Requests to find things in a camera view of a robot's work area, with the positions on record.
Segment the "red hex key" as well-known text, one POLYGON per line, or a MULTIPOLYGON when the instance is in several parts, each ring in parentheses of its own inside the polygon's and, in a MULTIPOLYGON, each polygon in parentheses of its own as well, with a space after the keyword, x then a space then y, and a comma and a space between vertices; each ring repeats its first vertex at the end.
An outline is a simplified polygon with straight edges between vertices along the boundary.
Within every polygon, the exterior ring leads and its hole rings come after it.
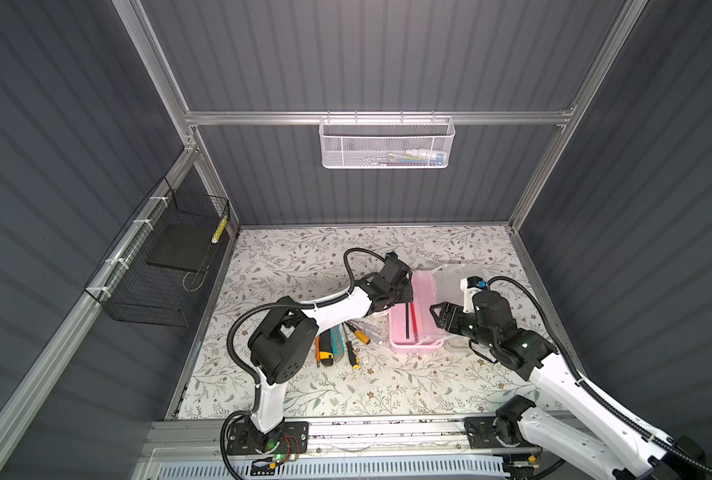
POLYGON ((415 304, 413 302, 410 303, 410 316, 411 316, 411 332, 414 337, 417 337, 418 336, 418 323, 417 323, 415 304))

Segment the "clear tool box lid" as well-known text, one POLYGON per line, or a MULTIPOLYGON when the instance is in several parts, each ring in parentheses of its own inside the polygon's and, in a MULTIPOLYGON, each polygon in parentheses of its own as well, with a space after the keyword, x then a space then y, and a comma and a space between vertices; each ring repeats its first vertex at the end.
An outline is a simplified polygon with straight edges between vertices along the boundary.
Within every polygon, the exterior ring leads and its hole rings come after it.
MULTIPOLYGON (((435 282, 437 302, 450 302, 463 305, 464 292, 461 283, 468 277, 484 277, 485 271, 481 266, 474 264, 445 264, 431 271, 435 282)), ((468 338, 462 336, 448 336, 445 339, 444 349, 454 354, 470 354, 468 338)))

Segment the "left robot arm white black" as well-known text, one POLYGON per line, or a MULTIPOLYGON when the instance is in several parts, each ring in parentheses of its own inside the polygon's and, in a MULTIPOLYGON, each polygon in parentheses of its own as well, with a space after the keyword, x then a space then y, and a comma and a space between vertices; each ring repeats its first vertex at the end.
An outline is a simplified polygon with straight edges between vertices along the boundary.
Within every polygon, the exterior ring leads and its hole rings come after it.
POLYGON ((250 360, 245 362, 235 350, 229 351, 234 362, 253 378, 250 422, 260 434, 269 434, 282 424, 286 384, 299 372, 320 334, 413 300, 412 270, 396 253, 380 255, 355 247, 344 253, 343 261, 348 274, 345 290, 304 302, 282 297, 243 315, 248 319, 265 314, 248 340, 250 360), (382 268, 357 279, 349 261, 352 253, 375 257, 382 268))

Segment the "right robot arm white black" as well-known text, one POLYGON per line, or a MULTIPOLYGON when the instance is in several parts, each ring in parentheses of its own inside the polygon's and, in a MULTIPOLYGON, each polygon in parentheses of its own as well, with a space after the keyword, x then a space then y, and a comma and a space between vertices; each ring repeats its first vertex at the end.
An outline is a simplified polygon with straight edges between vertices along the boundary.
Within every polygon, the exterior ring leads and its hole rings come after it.
POLYGON ((437 326, 489 349, 497 364, 556 399, 583 425, 578 430, 517 395, 496 412, 497 440, 530 443, 595 479, 703 479, 703 450, 691 439, 671 438, 596 388, 539 333, 518 326, 498 292, 475 289, 462 306, 431 306, 437 326))

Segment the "yellow black utility knife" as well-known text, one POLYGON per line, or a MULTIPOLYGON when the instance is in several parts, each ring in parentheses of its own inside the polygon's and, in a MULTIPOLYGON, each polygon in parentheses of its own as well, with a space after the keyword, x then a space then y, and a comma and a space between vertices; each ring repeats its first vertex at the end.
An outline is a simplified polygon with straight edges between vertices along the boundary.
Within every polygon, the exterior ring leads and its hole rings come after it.
POLYGON ((324 367, 331 367, 334 365, 335 356, 330 329, 325 330, 318 337, 318 356, 320 363, 324 367))

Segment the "pink tool box base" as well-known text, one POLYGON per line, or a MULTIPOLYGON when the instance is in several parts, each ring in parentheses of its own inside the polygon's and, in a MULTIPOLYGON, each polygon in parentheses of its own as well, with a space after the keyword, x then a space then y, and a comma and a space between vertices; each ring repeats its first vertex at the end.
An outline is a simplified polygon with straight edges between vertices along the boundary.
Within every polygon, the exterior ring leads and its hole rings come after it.
POLYGON ((397 354, 428 354, 444 346, 444 331, 437 327, 431 307, 438 303, 431 271, 413 275, 414 300, 389 309, 389 342, 397 354))

